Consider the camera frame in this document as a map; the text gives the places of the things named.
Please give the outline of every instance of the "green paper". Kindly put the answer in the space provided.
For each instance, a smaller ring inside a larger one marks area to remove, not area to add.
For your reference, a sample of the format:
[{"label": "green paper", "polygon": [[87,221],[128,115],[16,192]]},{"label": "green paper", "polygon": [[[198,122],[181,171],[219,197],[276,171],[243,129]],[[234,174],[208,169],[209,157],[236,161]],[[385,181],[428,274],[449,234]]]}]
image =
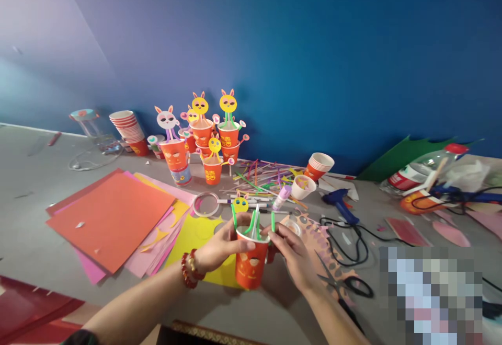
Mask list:
[{"label": "green paper", "polygon": [[[456,137],[452,137],[449,140],[441,142],[430,142],[429,139],[412,141],[409,139],[409,136],[364,169],[356,179],[381,182],[418,157],[444,149],[445,146],[454,143],[456,139]],[[465,146],[470,147],[482,140],[465,144]]]}]

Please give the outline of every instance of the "pink paper cutout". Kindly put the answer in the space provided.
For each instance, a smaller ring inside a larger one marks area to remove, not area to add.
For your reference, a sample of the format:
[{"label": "pink paper cutout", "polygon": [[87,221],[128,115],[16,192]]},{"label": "pink paper cutout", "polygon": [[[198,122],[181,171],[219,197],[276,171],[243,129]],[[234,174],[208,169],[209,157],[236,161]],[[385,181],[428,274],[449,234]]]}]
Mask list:
[{"label": "pink paper cutout", "polygon": [[451,214],[443,212],[443,211],[434,211],[434,213],[436,213],[438,216],[440,216],[443,220],[448,222],[450,225],[457,227],[455,222],[453,222],[453,220],[451,219],[451,217],[452,217]]},{"label": "pink paper cutout", "polygon": [[439,221],[434,221],[432,224],[434,230],[441,234],[444,238],[460,247],[470,247],[471,242],[465,237],[464,233],[450,225],[443,224]]},{"label": "pink paper cutout", "polygon": [[468,211],[467,214],[502,240],[502,214],[485,214],[473,211]]}]

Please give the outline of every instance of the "plastic bottle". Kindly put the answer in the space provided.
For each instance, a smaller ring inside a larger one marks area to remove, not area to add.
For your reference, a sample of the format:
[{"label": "plastic bottle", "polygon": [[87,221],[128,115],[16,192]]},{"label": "plastic bottle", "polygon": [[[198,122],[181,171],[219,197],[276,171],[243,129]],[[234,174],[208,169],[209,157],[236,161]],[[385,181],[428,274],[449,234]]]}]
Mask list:
[{"label": "plastic bottle", "polygon": [[380,189],[387,193],[401,196],[403,192],[425,182],[429,174],[437,170],[443,158],[448,159],[442,170],[442,173],[445,173],[448,167],[461,154],[466,153],[468,150],[469,148],[464,145],[449,144],[442,150],[424,154],[396,172],[393,176],[381,182]]}]

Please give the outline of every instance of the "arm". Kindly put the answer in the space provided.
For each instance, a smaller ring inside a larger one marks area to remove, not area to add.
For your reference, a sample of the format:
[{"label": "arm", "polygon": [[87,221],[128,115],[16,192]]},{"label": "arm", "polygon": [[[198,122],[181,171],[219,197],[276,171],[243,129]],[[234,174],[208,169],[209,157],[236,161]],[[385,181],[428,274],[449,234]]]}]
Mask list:
[{"label": "arm", "polygon": [[[237,215],[239,225],[250,223],[250,219],[250,213]],[[204,274],[217,269],[229,255],[254,248],[253,242],[236,240],[234,223],[228,221],[196,251],[195,267]],[[83,329],[92,332],[101,345],[139,344],[161,321],[165,311],[189,290],[183,280],[181,263],[172,264],[119,295],[92,317]]]},{"label": "arm", "polygon": [[369,344],[342,307],[328,293],[315,273],[303,241],[282,224],[268,235],[286,259],[294,284],[305,296],[330,344]]}]

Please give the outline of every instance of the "orange paper sheet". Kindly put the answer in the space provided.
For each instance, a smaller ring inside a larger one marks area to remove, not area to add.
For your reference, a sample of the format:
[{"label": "orange paper sheet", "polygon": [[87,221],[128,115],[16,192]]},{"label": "orange paper sheet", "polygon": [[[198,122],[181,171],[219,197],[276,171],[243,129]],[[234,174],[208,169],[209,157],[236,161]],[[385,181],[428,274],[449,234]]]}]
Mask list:
[{"label": "orange paper sheet", "polygon": [[[47,224],[107,271],[115,273],[174,200],[168,193],[116,174]],[[84,225],[76,228],[80,222]]]}]

